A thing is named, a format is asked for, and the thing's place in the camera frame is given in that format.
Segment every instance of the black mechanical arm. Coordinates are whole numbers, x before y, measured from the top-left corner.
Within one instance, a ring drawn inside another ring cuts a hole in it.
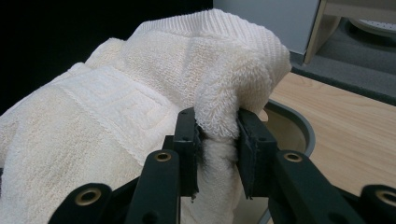
[[[279,150],[259,118],[238,112],[237,167],[247,199],[269,198],[277,223],[396,223],[396,189],[365,186],[361,196],[334,187],[303,153]],[[147,156],[141,176],[112,190],[87,184],[72,191],[49,223],[179,223],[180,197],[198,193],[197,158],[204,138],[189,108],[175,135]]]

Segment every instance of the wooden surface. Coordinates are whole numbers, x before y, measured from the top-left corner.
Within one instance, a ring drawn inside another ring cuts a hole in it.
[[[312,125],[312,162],[335,186],[360,195],[369,184],[396,188],[396,107],[289,73],[270,97]]]

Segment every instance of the white towel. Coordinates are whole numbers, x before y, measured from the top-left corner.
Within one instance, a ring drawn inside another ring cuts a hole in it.
[[[208,138],[200,192],[184,223],[232,223],[241,184],[236,111],[259,113],[290,70],[289,51],[264,27],[217,9],[142,23],[109,39],[0,118],[1,223],[46,223],[73,189],[116,189],[195,106]]]

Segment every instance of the fabric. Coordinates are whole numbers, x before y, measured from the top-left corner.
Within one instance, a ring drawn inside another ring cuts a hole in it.
[[[196,199],[182,223],[232,223],[241,192],[236,113],[260,113],[290,70],[289,51],[264,27],[217,9],[142,23],[111,38],[0,118],[1,223],[46,223],[73,189],[116,189],[195,107],[207,135]]]

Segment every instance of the white cabinet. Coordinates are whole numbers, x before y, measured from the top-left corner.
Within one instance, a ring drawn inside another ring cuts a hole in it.
[[[319,0],[214,0],[213,7],[262,25],[292,52],[305,54]]]

